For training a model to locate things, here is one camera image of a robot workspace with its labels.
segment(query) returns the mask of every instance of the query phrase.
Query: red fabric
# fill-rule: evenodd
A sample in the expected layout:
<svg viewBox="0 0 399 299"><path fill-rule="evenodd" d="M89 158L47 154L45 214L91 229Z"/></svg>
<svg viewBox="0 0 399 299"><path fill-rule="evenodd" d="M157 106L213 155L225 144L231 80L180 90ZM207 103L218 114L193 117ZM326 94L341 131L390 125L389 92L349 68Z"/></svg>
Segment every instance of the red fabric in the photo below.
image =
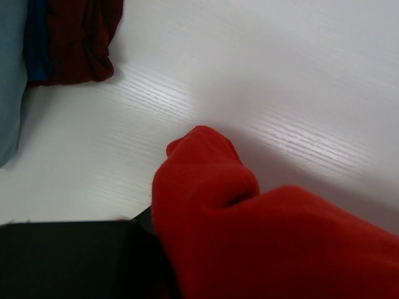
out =
<svg viewBox="0 0 399 299"><path fill-rule="evenodd" d="M29 86L100 82L112 77L108 46L122 11L123 0L47 0L54 76Z"/></svg>
<svg viewBox="0 0 399 299"><path fill-rule="evenodd" d="M185 298L399 298L399 238L309 191L259 193L199 126L167 147L153 220Z"/></svg>

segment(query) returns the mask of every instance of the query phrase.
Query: white table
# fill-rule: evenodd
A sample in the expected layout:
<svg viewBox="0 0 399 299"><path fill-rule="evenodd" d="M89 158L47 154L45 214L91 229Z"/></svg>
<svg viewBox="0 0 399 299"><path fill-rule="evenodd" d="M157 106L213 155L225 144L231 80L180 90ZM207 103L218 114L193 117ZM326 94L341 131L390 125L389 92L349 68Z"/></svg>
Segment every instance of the white table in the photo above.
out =
<svg viewBox="0 0 399 299"><path fill-rule="evenodd" d="M207 124L264 190L399 233L398 30L394 0L125 0L114 78L27 92L0 222L133 217L168 142Z"/></svg>

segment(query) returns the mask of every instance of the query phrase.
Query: white tabletop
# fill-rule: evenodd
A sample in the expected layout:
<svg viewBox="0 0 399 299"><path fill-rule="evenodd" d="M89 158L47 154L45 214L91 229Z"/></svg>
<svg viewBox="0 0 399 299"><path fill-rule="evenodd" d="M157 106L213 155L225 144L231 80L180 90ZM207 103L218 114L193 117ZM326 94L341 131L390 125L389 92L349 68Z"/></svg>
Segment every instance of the white tabletop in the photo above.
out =
<svg viewBox="0 0 399 299"><path fill-rule="evenodd" d="M399 233L398 30L394 0L125 0L114 78L26 93L0 222L133 217L168 142L205 124L263 190Z"/></svg>

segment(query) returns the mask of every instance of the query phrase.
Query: white surface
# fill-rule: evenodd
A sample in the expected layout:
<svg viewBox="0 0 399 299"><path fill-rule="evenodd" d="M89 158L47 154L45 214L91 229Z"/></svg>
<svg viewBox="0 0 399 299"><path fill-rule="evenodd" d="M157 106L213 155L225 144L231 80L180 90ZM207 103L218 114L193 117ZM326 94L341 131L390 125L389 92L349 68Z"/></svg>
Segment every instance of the white surface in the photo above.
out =
<svg viewBox="0 0 399 299"><path fill-rule="evenodd" d="M399 232L399 2L125 0L105 83L37 88L0 222L133 217L165 146L230 137L263 189L297 183Z"/></svg>

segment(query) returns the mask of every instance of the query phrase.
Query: black object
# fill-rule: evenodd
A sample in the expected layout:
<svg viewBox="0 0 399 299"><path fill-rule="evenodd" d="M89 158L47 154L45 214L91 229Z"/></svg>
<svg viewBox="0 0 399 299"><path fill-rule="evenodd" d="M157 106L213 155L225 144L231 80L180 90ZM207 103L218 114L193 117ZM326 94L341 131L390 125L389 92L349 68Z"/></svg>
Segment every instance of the black object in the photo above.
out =
<svg viewBox="0 0 399 299"><path fill-rule="evenodd" d="M0 227L2 299L161 298L170 287L158 239L135 220Z"/></svg>

